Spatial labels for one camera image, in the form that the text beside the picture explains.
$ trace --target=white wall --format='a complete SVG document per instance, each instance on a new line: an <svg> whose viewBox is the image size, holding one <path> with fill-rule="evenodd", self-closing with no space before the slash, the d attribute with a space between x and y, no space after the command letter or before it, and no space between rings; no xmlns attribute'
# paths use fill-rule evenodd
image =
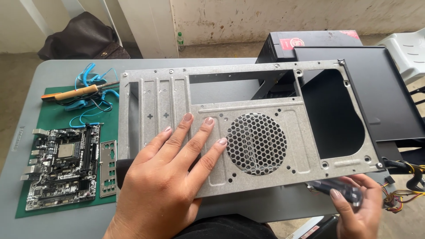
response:
<svg viewBox="0 0 425 239"><path fill-rule="evenodd" d="M61 0L33 0L49 28L62 31L70 17ZM83 8L109 25L99 0L80 0ZM127 20L117 0L106 0L109 12L121 41L135 42ZM44 45L46 36L32 20L19 0L0 0L0 52L37 52Z"/></svg>
<svg viewBox="0 0 425 239"><path fill-rule="evenodd" d="M171 0L186 45L263 41L271 31L357 30L358 34L425 27L424 0Z"/></svg>

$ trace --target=fingernail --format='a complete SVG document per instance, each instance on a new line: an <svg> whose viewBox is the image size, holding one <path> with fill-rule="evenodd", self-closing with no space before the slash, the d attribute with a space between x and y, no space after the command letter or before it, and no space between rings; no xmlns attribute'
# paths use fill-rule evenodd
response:
<svg viewBox="0 0 425 239"><path fill-rule="evenodd" d="M221 145L226 145L227 144L227 139L226 138L221 138L218 140L218 143Z"/></svg>
<svg viewBox="0 0 425 239"><path fill-rule="evenodd" d="M336 189L331 189L331 197L333 199L341 198L343 195Z"/></svg>
<svg viewBox="0 0 425 239"><path fill-rule="evenodd" d="M191 118L192 118L192 114L191 113L186 113L183 116L183 120L186 121L186 122L189 121Z"/></svg>
<svg viewBox="0 0 425 239"><path fill-rule="evenodd" d="M211 125L212 123L214 123L214 119L211 117L208 117L204 120L204 123L206 123L207 125Z"/></svg>

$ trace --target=white plastic chair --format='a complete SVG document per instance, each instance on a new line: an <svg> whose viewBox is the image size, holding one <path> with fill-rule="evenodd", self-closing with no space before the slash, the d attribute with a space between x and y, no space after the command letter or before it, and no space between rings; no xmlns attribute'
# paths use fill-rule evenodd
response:
<svg viewBox="0 0 425 239"><path fill-rule="evenodd" d="M391 34L376 45L387 47L406 85L425 76L425 28Z"/></svg>
<svg viewBox="0 0 425 239"><path fill-rule="evenodd" d="M32 0L20 0L21 4L24 6L24 8L27 10L27 12L30 14L34 22L38 25L40 30L46 35L52 35L54 32L51 30L47 23L45 22L44 18L38 11L37 7L34 5ZM118 32L116 31L115 24L113 23L112 17L109 13L108 6L106 5L105 0L99 0L100 5L102 5L103 10L106 13L106 16L108 17L109 23L113 29L113 31L116 34L116 37L118 38L118 44L122 46L121 38L119 38ZM65 6L66 10L68 11L69 17L74 18L81 13L85 12L84 8L81 6L78 0L62 0L63 5Z"/></svg>

